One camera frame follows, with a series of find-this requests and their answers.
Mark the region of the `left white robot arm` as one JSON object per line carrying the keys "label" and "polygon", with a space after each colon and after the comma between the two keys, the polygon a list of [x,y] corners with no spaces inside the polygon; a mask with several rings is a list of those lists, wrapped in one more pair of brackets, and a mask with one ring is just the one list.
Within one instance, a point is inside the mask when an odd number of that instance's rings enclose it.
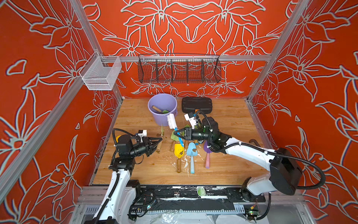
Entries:
{"label": "left white robot arm", "polygon": [[149,157],[163,141],[161,137],[148,137],[145,130],[132,134],[123,129],[112,130],[115,151],[109,170],[110,185],[95,213],[91,224],[133,224],[144,216],[156,202],[152,189],[141,191],[138,182],[129,186],[137,157]]}

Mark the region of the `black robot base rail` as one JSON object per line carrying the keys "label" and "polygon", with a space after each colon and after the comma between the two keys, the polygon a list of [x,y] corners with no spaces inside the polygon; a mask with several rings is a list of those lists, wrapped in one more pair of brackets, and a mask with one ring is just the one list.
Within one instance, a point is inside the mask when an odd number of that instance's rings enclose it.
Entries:
{"label": "black robot base rail", "polygon": [[150,211],[207,211],[207,212],[234,212],[239,213],[239,206],[243,205],[248,210],[257,203],[265,203],[263,194],[253,196],[245,201],[241,195],[239,186],[202,186],[206,195],[200,197],[197,188],[201,185],[137,185],[136,197],[148,190],[153,190],[155,201]]}

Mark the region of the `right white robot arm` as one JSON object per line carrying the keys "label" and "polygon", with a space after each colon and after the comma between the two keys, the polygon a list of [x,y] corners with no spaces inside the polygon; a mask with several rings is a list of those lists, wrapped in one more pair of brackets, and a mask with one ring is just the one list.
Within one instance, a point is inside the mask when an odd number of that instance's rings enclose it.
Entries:
{"label": "right white robot arm", "polygon": [[[252,201],[257,196],[279,191],[292,196],[298,189],[318,189],[325,184],[326,176],[316,164],[298,157],[294,157],[285,149],[266,149],[240,141],[231,135],[222,133],[218,123],[202,111],[185,115],[190,127],[178,129],[175,116],[168,114],[168,125],[174,130],[174,135],[187,141],[205,141],[212,153],[223,153],[237,156],[250,161],[267,170],[267,174],[259,177],[248,177],[240,188],[241,198]],[[318,172],[319,181],[310,186],[300,186],[303,170],[298,163],[312,167]]]}

